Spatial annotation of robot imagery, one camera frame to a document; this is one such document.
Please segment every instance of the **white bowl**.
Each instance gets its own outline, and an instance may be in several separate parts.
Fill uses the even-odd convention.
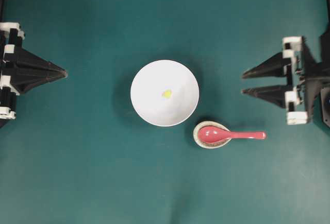
[[[147,64],[136,74],[130,88],[130,99],[139,116],[163,127],[189,118],[199,96],[198,83],[191,71],[171,60]]]

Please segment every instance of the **bowl rim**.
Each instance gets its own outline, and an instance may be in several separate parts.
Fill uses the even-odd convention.
[[[196,85],[197,85],[197,88],[198,88],[197,101],[196,101],[196,103],[195,103],[195,105],[194,105],[194,108],[193,108],[192,111],[189,113],[189,115],[187,115],[187,117],[185,117],[183,120],[181,120],[181,121],[179,121],[179,122],[176,122],[176,123],[173,123],[173,124],[170,124],[170,125],[160,125],[160,124],[156,124],[156,123],[153,123],[153,122],[150,122],[150,121],[146,120],[146,118],[145,118],[143,115],[141,115],[141,114],[137,111],[137,109],[135,108],[135,106],[134,106],[134,104],[133,104],[133,101],[132,101],[132,86],[133,86],[133,83],[134,83],[134,80],[135,80],[136,76],[141,72],[141,70],[143,70],[143,69],[144,69],[145,67],[147,67],[149,64],[157,63],[157,62],[160,62],[160,61],[170,61],[170,62],[175,62],[175,63],[178,63],[178,64],[182,65],[184,68],[186,68],[186,69],[192,74],[192,76],[194,77],[195,83],[196,83]],[[180,63],[180,62],[177,62],[177,61],[174,61],[174,60],[160,59],[160,60],[155,60],[155,61],[152,61],[152,62],[146,64],[145,66],[143,66],[143,67],[142,67],[142,68],[141,68],[141,69],[135,74],[135,76],[134,76],[134,78],[133,78],[133,81],[132,81],[132,83],[131,83],[131,85],[130,85],[130,102],[131,102],[131,104],[132,104],[132,106],[133,106],[135,112],[136,112],[136,113],[137,113],[137,114],[138,114],[138,115],[139,115],[144,121],[146,121],[147,123],[149,123],[149,124],[151,124],[151,125],[158,126],[158,127],[171,127],[171,126],[176,126],[176,125],[179,125],[179,124],[183,123],[183,122],[186,121],[188,118],[190,118],[190,116],[194,113],[194,111],[196,110],[196,108],[197,108],[197,106],[198,106],[199,101],[200,101],[200,86],[199,86],[199,84],[198,84],[198,81],[197,81],[197,79],[196,79],[194,73],[193,73],[188,67],[186,67],[184,64],[182,64],[182,63]]]

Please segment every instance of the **white plastic bracket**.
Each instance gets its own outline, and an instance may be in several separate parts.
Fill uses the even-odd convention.
[[[17,29],[18,37],[25,39],[24,31],[21,30],[21,26],[19,23],[16,22],[0,22],[0,30],[5,32],[5,37],[9,37],[10,29]]]

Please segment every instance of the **black mechanical part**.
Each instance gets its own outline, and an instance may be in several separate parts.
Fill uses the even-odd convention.
[[[259,98],[278,107],[285,108],[285,92],[292,91],[290,85],[274,85],[268,87],[251,88],[242,90],[243,94],[248,94],[252,97]]]

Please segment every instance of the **pink spoon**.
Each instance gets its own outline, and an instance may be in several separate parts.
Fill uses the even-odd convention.
[[[265,132],[232,132],[215,126],[205,126],[198,132],[198,138],[204,143],[215,143],[235,138],[265,139],[266,137]]]

